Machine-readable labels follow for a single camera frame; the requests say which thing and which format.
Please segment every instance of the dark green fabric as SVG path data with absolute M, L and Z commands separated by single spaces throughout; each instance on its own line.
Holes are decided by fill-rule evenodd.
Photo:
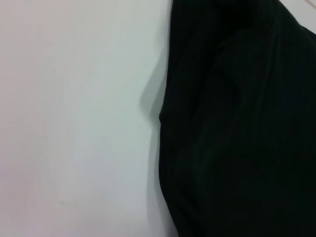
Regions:
M 316 36 L 277 0 L 174 0 L 159 179 L 180 237 L 316 236 Z

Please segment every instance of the white wall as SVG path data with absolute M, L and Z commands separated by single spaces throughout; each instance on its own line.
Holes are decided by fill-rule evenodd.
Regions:
M 315 9 L 284 1 L 316 32 Z M 157 171 L 169 12 L 0 1 L 0 236 L 175 236 Z

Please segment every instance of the black fabric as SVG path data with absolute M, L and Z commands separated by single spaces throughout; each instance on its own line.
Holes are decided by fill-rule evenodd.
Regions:
M 174 0 L 159 179 L 180 237 L 316 236 L 316 35 L 277 0 Z

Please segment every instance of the white background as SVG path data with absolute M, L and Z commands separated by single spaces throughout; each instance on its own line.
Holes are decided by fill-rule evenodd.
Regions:
M 1 0 L 1 237 L 176 236 L 157 170 L 170 5 Z

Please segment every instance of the white surface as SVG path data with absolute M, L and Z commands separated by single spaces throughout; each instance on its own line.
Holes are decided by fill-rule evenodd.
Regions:
M 169 8 L 0 2 L 0 236 L 175 236 L 157 172 Z

